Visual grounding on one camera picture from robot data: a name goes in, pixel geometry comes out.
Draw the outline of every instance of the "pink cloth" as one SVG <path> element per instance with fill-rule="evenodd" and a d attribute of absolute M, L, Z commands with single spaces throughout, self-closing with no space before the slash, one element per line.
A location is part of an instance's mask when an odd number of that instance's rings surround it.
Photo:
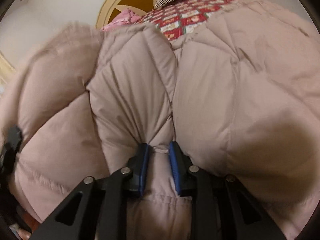
<path fill-rule="evenodd" d="M 118 16 L 116 16 L 111 23 L 107 24 L 106 26 L 103 26 L 101 30 L 104 32 L 110 31 L 121 25 L 135 23 L 140 19 L 141 17 L 139 15 L 136 15 L 132 10 L 128 8 L 122 11 Z"/>

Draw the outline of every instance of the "metal screw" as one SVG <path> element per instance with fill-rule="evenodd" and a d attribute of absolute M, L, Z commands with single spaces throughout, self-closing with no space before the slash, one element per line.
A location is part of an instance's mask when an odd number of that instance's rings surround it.
<path fill-rule="evenodd" d="M 130 171 L 131 171 L 131 170 L 130 170 L 129 167 L 123 167 L 123 168 L 121 169 L 121 173 L 122 173 L 122 174 L 128 174 Z"/>
<path fill-rule="evenodd" d="M 189 171 L 191 171 L 192 173 L 198 172 L 199 171 L 199 167 L 192 165 L 189 167 Z"/>
<path fill-rule="evenodd" d="M 90 183 L 93 182 L 93 177 L 91 177 L 91 176 L 85 177 L 84 180 L 83 180 L 83 182 L 84 182 L 85 184 L 90 184 Z"/>
<path fill-rule="evenodd" d="M 226 176 L 226 180 L 227 180 L 227 182 L 234 182 L 235 180 L 236 180 L 236 177 L 235 176 L 233 176 L 233 175 L 227 175 Z"/>

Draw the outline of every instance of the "pink pillow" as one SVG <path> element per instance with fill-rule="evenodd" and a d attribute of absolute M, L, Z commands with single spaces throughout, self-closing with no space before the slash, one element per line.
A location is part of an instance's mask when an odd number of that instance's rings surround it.
<path fill-rule="evenodd" d="M 119 15 L 117 15 L 111 23 L 107 24 L 106 26 L 102 27 L 102 31 L 110 31 L 118 26 L 127 25 L 135 23 L 136 21 L 140 20 L 141 17 L 136 15 L 132 10 L 129 8 L 123 10 Z"/>

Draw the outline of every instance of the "puffy pink fabric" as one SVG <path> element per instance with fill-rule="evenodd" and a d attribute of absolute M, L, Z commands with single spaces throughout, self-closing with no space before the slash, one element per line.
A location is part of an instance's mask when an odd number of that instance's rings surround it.
<path fill-rule="evenodd" d="M 128 8 L 122 11 L 118 16 L 116 16 L 111 23 L 107 24 L 106 26 L 103 26 L 101 30 L 104 32 L 110 31 L 121 25 L 135 23 L 140 19 L 141 17 L 139 15 L 136 15 L 132 10 Z"/>

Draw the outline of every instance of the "silver bolt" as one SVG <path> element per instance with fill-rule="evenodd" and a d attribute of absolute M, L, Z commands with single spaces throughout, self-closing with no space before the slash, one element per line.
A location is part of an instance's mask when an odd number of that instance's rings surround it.
<path fill-rule="evenodd" d="M 236 180 L 236 177 L 235 176 L 233 176 L 233 175 L 227 175 L 226 176 L 226 180 L 227 180 L 227 182 L 235 182 L 235 180 Z"/>
<path fill-rule="evenodd" d="M 192 165 L 189 167 L 189 171 L 191 171 L 192 173 L 198 172 L 199 171 L 199 167 Z"/>
<path fill-rule="evenodd" d="M 85 184 L 90 184 L 90 183 L 93 182 L 93 177 L 91 177 L 91 176 L 85 177 L 84 180 L 83 180 L 83 182 L 84 182 Z"/>
<path fill-rule="evenodd" d="M 121 169 L 121 173 L 122 173 L 122 174 L 128 174 L 130 171 L 131 171 L 131 170 L 130 170 L 129 167 L 123 167 L 123 168 Z"/>

